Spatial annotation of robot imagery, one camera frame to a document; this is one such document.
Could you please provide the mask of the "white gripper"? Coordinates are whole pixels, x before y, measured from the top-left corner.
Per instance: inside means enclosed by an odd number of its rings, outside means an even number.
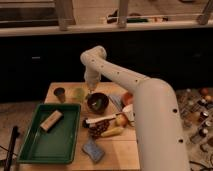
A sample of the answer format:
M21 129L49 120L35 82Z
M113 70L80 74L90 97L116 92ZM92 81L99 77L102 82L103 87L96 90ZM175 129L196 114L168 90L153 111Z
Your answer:
M101 80L101 74L95 70L87 68L84 79L90 92L94 91Z

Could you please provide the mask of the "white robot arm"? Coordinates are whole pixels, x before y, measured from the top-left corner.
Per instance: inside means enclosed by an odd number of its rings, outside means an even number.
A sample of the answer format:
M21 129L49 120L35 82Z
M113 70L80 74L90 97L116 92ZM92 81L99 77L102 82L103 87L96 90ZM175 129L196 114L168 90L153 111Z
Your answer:
M190 171L177 98L165 81L151 78L106 60L106 50L84 51L84 79L94 91L101 76L133 94L133 113L142 171Z

